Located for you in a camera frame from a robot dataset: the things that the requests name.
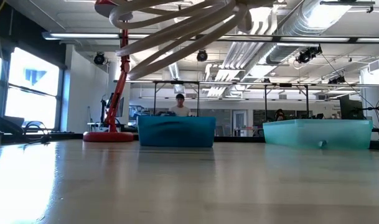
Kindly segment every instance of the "fluorescent light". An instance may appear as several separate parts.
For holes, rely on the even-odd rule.
[[[353,90],[331,90],[326,92],[325,94],[350,94],[355,93]]]
[[[325,6],[373,6],[374,1],[357,1],[357,2],[342,2],[342,1],[321,1],[321,5]]]
[[[49,36],[54,39],[119,39],[119,34],[64,34],[64,33],[49,33]]]
[[[345,37],[282,37],[283,42],[347,42],[350,38]]]
[[[85,2],[85,3],[95,3],[95,0],[65,0],[65,2]]]
[[[199,82],[200,84],[231,85],[232,82]]]
[[[127,80],[126,83],[153,83],[153,81],[145,81],[145,80]]]
[[[278,47],[319,47],[319,44],[276,43]]]
[[[240,41],[240,40],[257,40],[257,41],[271,41],[272,37],[263,37],[263,36],[253,36],[253,35],[223,35],[218,38],[218,40],[232,40],[232,41]]]
[[[379,43],[379,38],[358,38],[357,42],[364,43],[364,42],[376,42]]]
[[[142,39],[142,38],[145,38],[149,35],[150,34],[128,34],[128,38],[129,39]]]

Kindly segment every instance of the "door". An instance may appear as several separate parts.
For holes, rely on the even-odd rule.
[[[240,129],[240,136],[247,136],[247,131],[245,130],[247,125],[247,111],[233,111],[233,129]]]

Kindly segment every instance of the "wall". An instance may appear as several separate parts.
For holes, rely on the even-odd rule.
[[[61,131],[88,131],[90,114],[100,121],[101,99],[109,98],[109,75],[67,46]]]
[[[361,70],[360,83],[379,84],[379,70],[369,73],[368,68],[363,68]],[[363,88],[361,93],[367,100],[362,100],[362,106],[364,108],[379,106],[379,88]],[[365,116],[372,117],[373,125],[379,128],[379,114],[375,110],[364,111],[363,113]],[[372,133],[372,140],[379,140],[378,133]]]

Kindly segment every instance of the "air duct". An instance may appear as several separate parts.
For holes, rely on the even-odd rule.
[[[278,29],[277,35],[321,35],[335,24],[351,6],[321,5],[321,0],[305,0],[293,15]],[[251,78],[262,78],[298,50],[298,47],[265,44],[258,56],[247,66]]]

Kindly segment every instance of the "blue plastic bin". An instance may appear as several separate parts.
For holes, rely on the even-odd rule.
[[[138,136],[142,146],[212,147],[215,118],[139,116]]]
[[[264,123],[265,141],[292,147],[368,149],[373,123],[369,120],[294,119]]]

